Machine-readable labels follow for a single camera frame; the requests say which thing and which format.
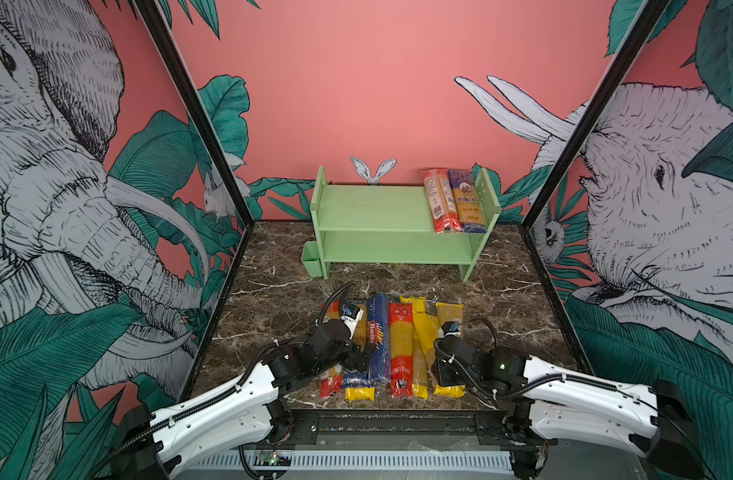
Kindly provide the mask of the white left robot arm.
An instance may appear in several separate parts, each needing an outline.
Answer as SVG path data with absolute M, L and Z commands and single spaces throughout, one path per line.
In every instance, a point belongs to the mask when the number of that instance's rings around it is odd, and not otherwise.
M 88 474 L 90 479 L 174 479 L 230 448 L 284 442 L 294 414 L 284 396 L 340 365 L 367 370 L 373 344 L 358 345 L 356 321 L 330 320 L 291 340 L 272 343 L 239 378 L 192 400 L 154 412 L 132 410 L 114 447 Z

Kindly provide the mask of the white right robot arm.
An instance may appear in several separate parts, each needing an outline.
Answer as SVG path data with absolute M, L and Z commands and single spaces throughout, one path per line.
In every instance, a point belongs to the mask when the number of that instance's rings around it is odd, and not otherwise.
M 683 479 L 709 474 L 696 419 L 676 384 L 601 379 L 508 347 L 480 350 L 460 336 L 434 342 L 434 374 L 484 402 L 510 403 L 504 428 L 528 440 L 579 440 L 617 448 Z

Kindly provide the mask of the Ankara spaghetti bag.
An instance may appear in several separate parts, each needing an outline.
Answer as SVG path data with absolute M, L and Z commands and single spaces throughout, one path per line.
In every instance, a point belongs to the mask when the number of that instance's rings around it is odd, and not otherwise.
M 458 218 L 466 233 L 485 233 L 486 219 L 480 206 L 473 172 L 470 170 L 449 170 Z

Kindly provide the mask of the blue Barilla spaghetti bag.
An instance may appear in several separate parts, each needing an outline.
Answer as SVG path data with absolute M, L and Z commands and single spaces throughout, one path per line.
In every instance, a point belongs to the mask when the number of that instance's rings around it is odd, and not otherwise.
M 374 347 L 369 366 L 370 386 L 387 384 L 391 380 L 389 307 L 390 297 L 381 293 L 368 302 L 369 342 Z

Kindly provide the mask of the red spaghetti bag white label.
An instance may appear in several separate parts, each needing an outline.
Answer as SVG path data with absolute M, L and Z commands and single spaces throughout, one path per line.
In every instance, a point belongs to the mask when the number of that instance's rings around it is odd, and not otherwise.
M 427 169 L 422 172 L 422 176 L 436 232 L 463 232 L 448 170 Z

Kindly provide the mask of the yellow Pastatime spaghetti bag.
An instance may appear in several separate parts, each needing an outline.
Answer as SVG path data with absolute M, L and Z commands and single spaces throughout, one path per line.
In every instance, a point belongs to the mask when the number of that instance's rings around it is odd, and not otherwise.
M 401 301 L 410 304 L 413 312 L 413 393 L 414 396 L 427 400 L 429 365 L 435 361 L 434 342 L 439 336 L 439 322 L 428 314 L 426 298 L 402 296 Z

